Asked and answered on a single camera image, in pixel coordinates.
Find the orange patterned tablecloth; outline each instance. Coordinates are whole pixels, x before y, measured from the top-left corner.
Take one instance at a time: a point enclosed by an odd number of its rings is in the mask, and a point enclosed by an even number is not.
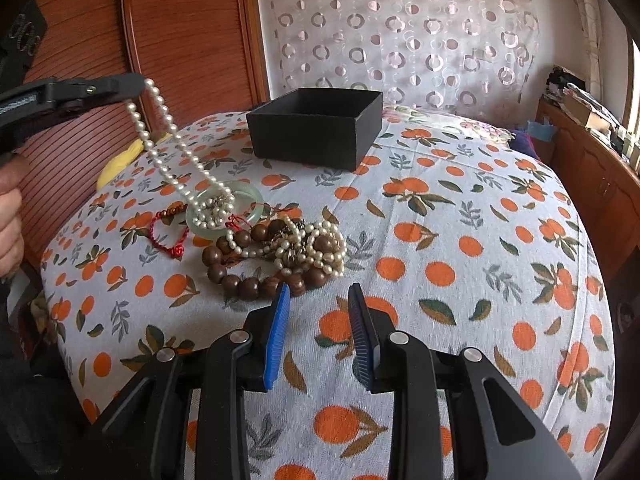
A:
[[[485,124],[400,108],[385,112],[354,173],[254,158],[243,113],[205,118],[183,135],[220,178],[250,182],[290,216],[335,218],[348,237],[346,276],[292,300],[274,390],[246,397],[254,478],[386,478],[392,399],[370,396],[353,376],[344,301],[353,282],[430,348],[481,349],[593,478],[612,407],[612,328],[586,232],[553,171],[508,150]],[[180,182],[204,189],[170,142],[160,151]],[[181,262],[151,246],[153,214],[178,199],[143,156],[44,254],[50,314],[91,420],[159,348],[207,347],[264,304],[225,299],[208,282],[204,240],[190,235]],[[159,228],[169,243],[180,231],[177,221]],[[234,270],[274,272],[261,261]],[[444,398],[441,407],[449,476]],[[190,450],[186,459],[191,470]]]

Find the purple fabric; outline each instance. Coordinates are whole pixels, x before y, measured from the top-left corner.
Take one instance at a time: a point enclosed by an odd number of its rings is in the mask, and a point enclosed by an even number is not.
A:
[[[533,147],[533,143],[531,142],[531,137],[527,132],[523,132],[521,130],[510,130],[510,132],[515,136],[509,141],[509,147],[512,150],[523,153],[524,155],[532,156],[536,160],[540,160],[536,153],[536,149]]]

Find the silver screw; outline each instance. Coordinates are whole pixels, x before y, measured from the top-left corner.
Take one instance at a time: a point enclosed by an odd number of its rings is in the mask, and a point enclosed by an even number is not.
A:
[[[175,357],[175,350],[173,348],[164,347],[158,350],[156,359],[161,363],[168,363]]]
[[[249,341],[249,334],[244,330],[234,330],[231,334],[229,334],[229,339],[231,339],[232,343],[240,344],[246,343]]]
[[[464,356],[467,361],[477,363],[482,360],[482,352],[477,348],[465,348]]]
[[[392,332],[389,335],[389,341],[397,345],[406,345],[409,342],[409,336],[404,332]]]

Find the white wall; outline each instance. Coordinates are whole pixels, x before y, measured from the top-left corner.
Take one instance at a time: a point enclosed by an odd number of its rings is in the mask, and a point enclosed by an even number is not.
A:
[[[262,33],[265,42],[265,56],[268,73],[279,70],[280,53],[270,45],[274,45],[273,30],[265,22],[266,13],[273,12],[271,0],[259,0],[262,17]],[[514,122],[522,124],[526,119],[533,120],[538,109],[538,100],[545,89],[546,78],[554,64],[559,64],[571,70],[576,75],[584,77],[586,73],[586,54],[580,14],[573,0],[533,0],[538,21],[540,36],[538,54],[529,73],[529,81],[524,86],[522,104],[514,117]],[[270,80],[271,97],[277,97],[286,90],[273,87]]]
[[[629,76],[626,27],[608,0],[598,0],[598,4],[602,20],[602,40],[600,41],[602,104],[621,121],[625,113]]]

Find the red string bracelet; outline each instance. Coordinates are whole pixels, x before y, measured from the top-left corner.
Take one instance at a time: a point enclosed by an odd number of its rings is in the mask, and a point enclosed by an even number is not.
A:
[[[158,240],[155,239],[154,237],[154,224],[156,223],[157,220],[160,220],[162,218],[166,218],[167,216],[174,216],[177,215],[179,213],[184,213],[187,209],[187,205],[186,204],[182,204],[176,207],[172,207],[169,209],[166,209],[164,211],[158,211],[156,213],[156,215],[153,217],[151,224],[149,226],[149,240],[151,240],[151,244],[153,245],[153,247],[155,247],[156,249],[159,249],[161,251],[164,251],[165,253],[167,253],[169,256],[171,256],[172,258],[180,258],[183,254],[184,254],[184,241],[187,238],[187,234],[189,233],[189,228],[185,227],[184,228],[184,232],[182,233],[182,236],[178,239],[178,241],[172,246],[172,247],[167,247],[162,245],[160,242],[158,242]]]

